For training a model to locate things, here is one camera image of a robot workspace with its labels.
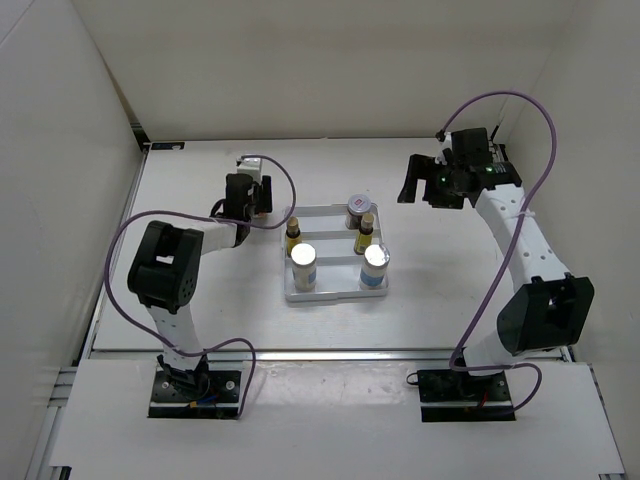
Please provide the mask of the yellow bottle tan cap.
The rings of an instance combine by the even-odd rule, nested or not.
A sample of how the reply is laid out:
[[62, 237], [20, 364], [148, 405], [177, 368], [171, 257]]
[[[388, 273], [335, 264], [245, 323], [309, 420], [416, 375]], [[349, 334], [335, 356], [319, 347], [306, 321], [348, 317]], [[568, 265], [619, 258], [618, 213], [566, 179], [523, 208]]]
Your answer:
[[299, 220], [295, 216], [291, 216], [286, 223], [285, 230], [286, 256], [290, 257], [293, 248], [301, 243], [301, 230]]

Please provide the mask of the white can beige label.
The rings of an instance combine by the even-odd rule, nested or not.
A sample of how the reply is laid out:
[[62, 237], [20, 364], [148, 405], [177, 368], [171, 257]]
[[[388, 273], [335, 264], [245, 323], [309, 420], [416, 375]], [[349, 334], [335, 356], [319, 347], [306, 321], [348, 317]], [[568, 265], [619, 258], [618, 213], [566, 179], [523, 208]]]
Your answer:
[[310, 291], [316, 285], [316, 250], [308, 243], [300, 243], [291, 250], [292, 275], [298, 291]]

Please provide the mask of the brown spice jar white lid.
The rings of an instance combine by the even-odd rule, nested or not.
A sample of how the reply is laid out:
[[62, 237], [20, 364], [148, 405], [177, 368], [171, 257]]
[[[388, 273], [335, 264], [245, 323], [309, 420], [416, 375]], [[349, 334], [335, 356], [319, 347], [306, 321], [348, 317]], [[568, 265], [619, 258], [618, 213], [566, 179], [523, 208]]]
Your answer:
[[347, 202], [345, 225], [349, 230], [357, 230], [362, 217], [371, 211], [372, 202], [365, 194], [354, 194]]

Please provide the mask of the yellow bottle brown cap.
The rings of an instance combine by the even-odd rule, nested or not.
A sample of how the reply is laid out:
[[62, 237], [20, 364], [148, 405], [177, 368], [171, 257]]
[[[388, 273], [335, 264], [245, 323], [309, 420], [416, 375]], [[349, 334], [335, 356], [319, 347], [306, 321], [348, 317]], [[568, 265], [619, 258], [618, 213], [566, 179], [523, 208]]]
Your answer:
[[357, 255], [363, 255], [366, 249], [371, 245], [374, 231], [375, 217], [372, 213], [365, 213], [360, 220], [358, 234], [354, 243], [354, 252]]

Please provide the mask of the white can blue label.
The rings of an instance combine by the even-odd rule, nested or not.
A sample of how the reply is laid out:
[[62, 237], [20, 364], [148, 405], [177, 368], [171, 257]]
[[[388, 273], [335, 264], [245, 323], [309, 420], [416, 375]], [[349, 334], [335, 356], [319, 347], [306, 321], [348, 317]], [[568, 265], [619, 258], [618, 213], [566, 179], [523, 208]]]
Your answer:
[[360, 286], [366, 290], [380, 289], [386, 279], [390, 252], [385, 245], [372, 244], [364, 252], [360, 270]]

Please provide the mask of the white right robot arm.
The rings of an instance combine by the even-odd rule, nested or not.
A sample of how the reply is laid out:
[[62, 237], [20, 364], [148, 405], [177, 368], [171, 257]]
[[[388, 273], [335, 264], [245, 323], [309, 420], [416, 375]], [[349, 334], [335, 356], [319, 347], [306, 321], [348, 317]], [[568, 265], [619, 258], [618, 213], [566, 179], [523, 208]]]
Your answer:
[[525, 204], [518, 172], [493, 154], [486, 130], [446, 133], [437, 156], [411, 155], [399, 202], [414, 202], [420, 181], [425, 183], [422, 199], [432, 207], [460, 210], [470, 204], [485, 221], [503, 255], [500, 270], [510, 275], [514, 290], [495, 329], [454, 354], [452, 393], [470, 400], [484, 389], [485, 376], [513, 367], [530, 353], [576, 344], [594, 286], [555, 255]]

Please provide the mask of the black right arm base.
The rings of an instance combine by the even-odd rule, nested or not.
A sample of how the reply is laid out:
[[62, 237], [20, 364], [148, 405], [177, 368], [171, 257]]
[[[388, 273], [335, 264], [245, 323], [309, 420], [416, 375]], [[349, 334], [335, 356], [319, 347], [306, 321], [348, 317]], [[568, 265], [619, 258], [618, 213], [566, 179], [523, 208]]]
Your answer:
[[471, 376], [452, 370], [417, 370], [406, 377], [417, 387], [423, 423], [515, 421], [504, 373]]

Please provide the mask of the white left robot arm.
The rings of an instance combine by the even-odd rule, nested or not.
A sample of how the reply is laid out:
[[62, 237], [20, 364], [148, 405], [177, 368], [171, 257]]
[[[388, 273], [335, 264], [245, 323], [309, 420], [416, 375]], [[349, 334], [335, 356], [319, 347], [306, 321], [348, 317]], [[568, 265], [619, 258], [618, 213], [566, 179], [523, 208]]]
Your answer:
[[210, 222], [179, 227], [154, 220], [144, 231], [127, 286], [147, 309], [158, 334], [169, 342], [160, 364], [178, 371], [175, 388], [188, 400], [202, 398], [210, 386], [209, 375], [199, 369], [204, 354], [189, 307], [201, 257], [241, 245], [250, 232], [248, 223], [272, 210], [270, 176], [232, 173], [226, 176], [222, 211]]

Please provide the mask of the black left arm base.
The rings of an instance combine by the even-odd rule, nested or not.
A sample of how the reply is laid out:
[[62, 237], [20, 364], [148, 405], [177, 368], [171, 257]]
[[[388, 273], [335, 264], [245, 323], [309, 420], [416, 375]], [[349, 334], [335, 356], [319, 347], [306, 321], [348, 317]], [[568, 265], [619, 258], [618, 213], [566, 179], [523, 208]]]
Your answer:
[[235, 420], [241, 402], [240, 370], [210, 370], [199, 385], [182, 385], [157, 369], [147, 417], [152, 419]]

